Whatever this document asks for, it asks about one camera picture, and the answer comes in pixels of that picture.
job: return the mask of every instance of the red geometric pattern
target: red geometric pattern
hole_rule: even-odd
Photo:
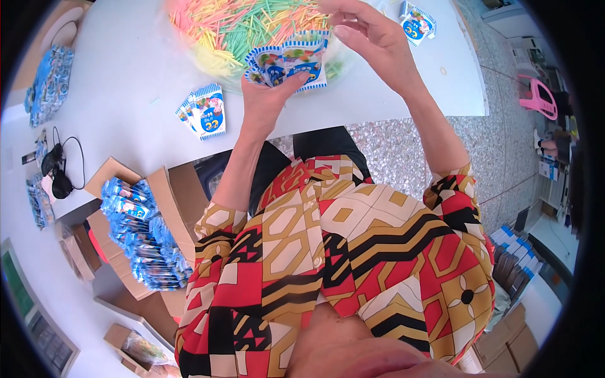
[[[176,335],[182,375],[283,377],[321,302],[456,363],[494,308],[474,183],[470,165],[434,174],[422,203],[341,155],[293,161],[248,222],[210,203]]]

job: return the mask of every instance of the right hand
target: right hand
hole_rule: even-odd
[[[330,14],[334,35],[370,64],[376,74],[404,99],[422,83],[404,28],[359,0],[319,0]]]

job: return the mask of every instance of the floor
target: floor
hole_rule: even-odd
[[[532,204],[538,156],[533,148],[533,130],[540,121],[519,107],[522,86],[506,39],[481,14],[488,11],[480,0],[457,0],[470,32],[477,42],[477,57],[488,95],[488,117],[448,117],[471,156],[477,180],[477,197],[486,233],[514,220]],[[375,182],[422,198],[430,181],[420,138],[411,119],[346,125],[368,160]],[[271,140],[287,156],[292,136]]]

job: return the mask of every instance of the black pants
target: black pants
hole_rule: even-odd
[[[364,179],[370,177],[365,156],[359,151],[344,126],[296,134],[293,139],[294,156],[303,161],[316,156],[346,155],[353,160],[364,175]],[[264,142],[252,179],[250,215],[254,216],[265,189],[290,163],[290,159],[279,149],[269,142]]]

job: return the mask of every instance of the stack of snack packets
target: stack of snack packets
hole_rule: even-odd
[[[322,57],[328,46],[330,32],[306,30],[291,35],[280,46],[254,48],[246,56],[249,82],[277,86],[288,77],[307,71],[307,82],[296,92],[327,86]]]
[[[225,133],[223,90],[210,84],[189,93],[174,112],[200,140]]]

